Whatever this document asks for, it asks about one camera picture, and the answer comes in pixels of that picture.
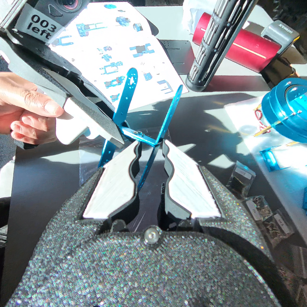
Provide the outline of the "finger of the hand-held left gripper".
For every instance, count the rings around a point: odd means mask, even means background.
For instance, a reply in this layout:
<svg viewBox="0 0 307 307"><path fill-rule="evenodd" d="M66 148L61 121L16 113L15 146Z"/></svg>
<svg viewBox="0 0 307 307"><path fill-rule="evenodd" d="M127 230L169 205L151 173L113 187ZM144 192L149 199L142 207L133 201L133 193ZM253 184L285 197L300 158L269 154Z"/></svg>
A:
<svg viewBox="0 0 307 307"><path fill-rule="evenodd" d="M104 113L94 103L83 103L71 97L63 109L63 115L56 118L56 136L61 143L69 145L81 135L88 139L99 136L100 128L94 117L103 119Z"/></svg>
<svg viewBox="0 0 307 307"><path fill-rule="evenodd" d="M94 133L93 138L101 135L116 147L125 144L117 125L87 98L83 97L83 101L80 101L73 96L72 105L72 116L77 118L77 128L73 128L73 141L89 128L90 133Z"/></svg>

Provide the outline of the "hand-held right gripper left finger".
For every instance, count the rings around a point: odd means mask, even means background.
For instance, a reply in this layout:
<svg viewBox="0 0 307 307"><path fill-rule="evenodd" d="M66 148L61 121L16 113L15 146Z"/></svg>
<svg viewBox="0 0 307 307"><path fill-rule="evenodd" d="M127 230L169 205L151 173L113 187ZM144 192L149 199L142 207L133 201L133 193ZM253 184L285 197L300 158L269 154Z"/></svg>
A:
<svg viewBox="0 0 307 307"><path fill-rule="evenodd" d="M139 212L136 175L142 144L133 142L103 166L102 175L83 213L84 219L133 220Z"/></svg>

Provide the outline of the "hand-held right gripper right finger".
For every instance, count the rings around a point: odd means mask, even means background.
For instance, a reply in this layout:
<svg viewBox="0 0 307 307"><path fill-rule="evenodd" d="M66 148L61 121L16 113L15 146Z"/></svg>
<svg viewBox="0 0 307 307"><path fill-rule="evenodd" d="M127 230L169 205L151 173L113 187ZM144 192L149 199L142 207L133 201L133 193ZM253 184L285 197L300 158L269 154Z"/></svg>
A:
<svg viewBox="0 0 307 307"><path fill-rule="evenodd" d="M168 140L163 141L165 211L176 219L221 217L199 165Z"/></svg>

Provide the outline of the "blue metal bracket assembly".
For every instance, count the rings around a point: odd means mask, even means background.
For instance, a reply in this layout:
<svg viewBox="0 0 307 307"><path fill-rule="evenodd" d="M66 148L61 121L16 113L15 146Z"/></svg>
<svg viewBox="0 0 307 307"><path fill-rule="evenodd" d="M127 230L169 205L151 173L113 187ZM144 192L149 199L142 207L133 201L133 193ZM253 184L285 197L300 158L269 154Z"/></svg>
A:
<svg viewBox="0 0 307 307"><path fill-rule="evenodd" d="M117 107L116 112L113 115L113 122L119 127L121 133L127 138L129 139L131 142L133 142L134 140L140 141L142 143L148 144L151 147L153 147L152 153L150 155L150 158L146 164L146 167L144 169L144 172L141 176L141 179L139 181L138 184L138 191L142 188L148 173L150 171L150 168L154 162L154 159L156 157L156 154L158 152L159 149L159 144L163 141L164 136L166 134L166 131L168 129L168 126L171 122L172 116L175 113L176 107L178 105L179 99L181 97L182 94L182 90L183 90L183 85L180 85L178 87L178 90L176 91L176 94L170 104L170 107L168 109L168 112L166 114L166 117L163 121L163 124L161 126L161 129L159 131L159 134L157 136L157 139L154 140L148 136L146 136L144 133L142 133L141 131L135 131L131 128L125 127L124 123L125 123L125 119L128 113L128 109L136 88L138 82L138 73L136 68L131 68L128 73L127 73L127 80L125 82L125 86L124 86L124 90L119 102L119 105Z"/></svg>

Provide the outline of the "person's left hand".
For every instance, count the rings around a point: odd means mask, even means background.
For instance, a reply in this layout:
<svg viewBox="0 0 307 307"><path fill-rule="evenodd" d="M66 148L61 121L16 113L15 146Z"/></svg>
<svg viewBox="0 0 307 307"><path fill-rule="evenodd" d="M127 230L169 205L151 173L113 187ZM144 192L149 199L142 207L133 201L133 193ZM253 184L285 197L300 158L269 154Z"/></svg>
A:
<svg viewBox="0 0 307 307"><path fill-rule="evenodd" d="M56 117L64 110L37 86L12 72L0 73L0 133L28 144L57 140Z"/></svg>

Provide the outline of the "clear plastic bag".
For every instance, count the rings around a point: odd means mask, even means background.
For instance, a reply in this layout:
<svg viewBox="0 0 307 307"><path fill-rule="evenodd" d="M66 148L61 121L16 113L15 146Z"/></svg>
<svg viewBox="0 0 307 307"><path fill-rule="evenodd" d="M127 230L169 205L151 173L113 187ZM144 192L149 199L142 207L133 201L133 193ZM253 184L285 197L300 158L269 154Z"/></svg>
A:
<svg viewBox="0 0 307 307"><path fill-rule="evenodd" d="M97 170L104 142L105 139L100 136L93 140L85 136L79 138L79 186L82 186ZM161 185L166 181L167 174L164 170L164 156L160 145L148 176L139 191L139 213L128 224L131 232L143 230L149 225L158 225Z"/></svg>

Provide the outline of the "small clear parts bag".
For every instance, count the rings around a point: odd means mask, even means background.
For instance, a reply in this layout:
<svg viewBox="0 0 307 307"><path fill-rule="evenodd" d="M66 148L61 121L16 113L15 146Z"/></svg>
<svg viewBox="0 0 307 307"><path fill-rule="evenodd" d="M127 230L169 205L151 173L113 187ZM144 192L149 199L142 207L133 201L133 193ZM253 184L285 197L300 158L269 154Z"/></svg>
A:
<svg viewBox="0 0 307 307"><path fill-rule="evenodd" d="M255 221L265 221L273 215L263 195L245 198L244 202Z"/></svg>
<svg viewBox="0 0 307 307"><path fill-rule="evenodd" d="M226 184L226 188L237 198L244 199L256 177L254 171L243 165L239 161L232 171L231 177Z"/></svg>
<svg viewBox="0 0 307 307"><path fill-rule="evenodd" d="M263 226L273 246L287 239L295 232L289 219L279 209L263 221Z"/></svg>

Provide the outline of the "printed instruction manual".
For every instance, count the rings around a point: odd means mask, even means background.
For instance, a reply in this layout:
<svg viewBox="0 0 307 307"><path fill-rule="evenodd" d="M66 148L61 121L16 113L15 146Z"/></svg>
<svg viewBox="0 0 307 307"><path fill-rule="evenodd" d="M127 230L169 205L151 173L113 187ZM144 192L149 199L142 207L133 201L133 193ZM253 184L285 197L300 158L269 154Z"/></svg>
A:
<svg viewBox="0 0 307 307"><path fill-rule="evenodd" d="M148 21L127 2L91 3L49 47L72 63L117 109L127 73L138 82L129 110L188 93Z"/></svg>

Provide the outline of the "black flat panel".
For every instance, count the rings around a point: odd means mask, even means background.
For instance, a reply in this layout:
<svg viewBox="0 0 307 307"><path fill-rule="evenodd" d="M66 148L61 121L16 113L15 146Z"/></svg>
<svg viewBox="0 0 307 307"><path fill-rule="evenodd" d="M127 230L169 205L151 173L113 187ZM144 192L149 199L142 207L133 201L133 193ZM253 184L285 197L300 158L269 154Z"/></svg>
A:
<svg viewBox="0 0 307 307"><path fill-rule="evenodd" d="M165 49L172 64L191 67L195 56L189 40L158 40Z"/></svg>

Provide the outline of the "brass standoff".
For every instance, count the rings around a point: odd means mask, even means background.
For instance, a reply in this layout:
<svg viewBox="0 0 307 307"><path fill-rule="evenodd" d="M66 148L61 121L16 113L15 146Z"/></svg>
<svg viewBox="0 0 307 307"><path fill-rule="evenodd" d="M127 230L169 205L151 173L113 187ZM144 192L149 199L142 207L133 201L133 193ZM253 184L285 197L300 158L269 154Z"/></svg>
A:
<svg viewBox="0 0 307 307"><path fill-rule="evenodd" d="M273 122L270 123L263 130L254 134L254 137L266 133L268 130L275 129L282 136L287 137L296 142L306 143L306 121L301 117L302 111L292 112L288 116L283 118L275 118L270 116L267 119L272 119Z"/></svg>

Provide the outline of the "blue round metal base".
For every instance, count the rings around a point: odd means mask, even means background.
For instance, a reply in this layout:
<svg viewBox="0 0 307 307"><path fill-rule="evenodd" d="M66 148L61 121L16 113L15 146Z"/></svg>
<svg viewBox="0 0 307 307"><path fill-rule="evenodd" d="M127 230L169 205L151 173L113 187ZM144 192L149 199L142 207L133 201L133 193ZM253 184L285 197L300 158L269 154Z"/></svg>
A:
<svg viewBox="0 0 307 307"><path fill-rule="evenodd" d="M301 78L288 78L281 81L262 99L262 113L270 124L272 119L283 118L292 112L302 111L301 117L307 121L307 81Z"/></svg>

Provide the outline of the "black ribbed cylinder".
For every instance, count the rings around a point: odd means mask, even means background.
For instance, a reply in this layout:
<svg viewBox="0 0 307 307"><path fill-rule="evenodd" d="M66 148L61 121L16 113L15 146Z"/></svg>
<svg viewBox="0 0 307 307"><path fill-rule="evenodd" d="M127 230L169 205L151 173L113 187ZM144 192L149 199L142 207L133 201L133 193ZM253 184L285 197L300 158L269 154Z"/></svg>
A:
<svg viewBox="0 0 307 307"><path fill-rule="evenodd" d="M190 90L205 90L257 2L217 1L186 78L186 86Z"/></svg>

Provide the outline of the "red cylinder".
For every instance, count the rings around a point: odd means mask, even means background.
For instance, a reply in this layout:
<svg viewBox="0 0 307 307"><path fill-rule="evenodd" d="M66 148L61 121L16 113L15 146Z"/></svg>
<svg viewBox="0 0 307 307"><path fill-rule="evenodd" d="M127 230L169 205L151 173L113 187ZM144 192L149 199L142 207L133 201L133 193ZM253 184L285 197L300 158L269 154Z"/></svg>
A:
<svg viewBox="0 0 307 307"><path fill-rule="evenodd" d="M252 71L262 71L276 56L280 45L247 30L240 30L226 58Z"/></svg>

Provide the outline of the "grey hand-held device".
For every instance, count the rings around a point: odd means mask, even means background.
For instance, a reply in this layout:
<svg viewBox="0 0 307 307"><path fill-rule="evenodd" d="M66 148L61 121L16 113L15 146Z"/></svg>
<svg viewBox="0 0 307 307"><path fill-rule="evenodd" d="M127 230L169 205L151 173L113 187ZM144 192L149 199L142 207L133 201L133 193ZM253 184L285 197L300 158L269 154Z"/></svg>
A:
<svg viewBox="0 0 307 307"><path fill-rule="evenodd" d="M279 44L281 47L277 54L281 55L299 39L300 34L282 21L276 20L264 28L260 36Z"/></svg>

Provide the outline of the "small blue metal bracket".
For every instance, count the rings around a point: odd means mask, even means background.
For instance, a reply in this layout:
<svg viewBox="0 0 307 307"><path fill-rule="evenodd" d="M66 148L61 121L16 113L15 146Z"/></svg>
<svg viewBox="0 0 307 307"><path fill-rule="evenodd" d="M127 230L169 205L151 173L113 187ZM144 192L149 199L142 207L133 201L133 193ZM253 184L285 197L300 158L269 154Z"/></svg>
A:
<svg viewBox="0 0 307 307"><path fill-rule="evenodd" d="M273 171L277 171L277 170L282 170L282 169L286 169L287 167L280 167L272 150L275 148L278 148L280 146L271 146L269 148L266 148L262 151L260 151L259 153L261 154L264 163L268 169L269 172L273 172Z"/></svg>

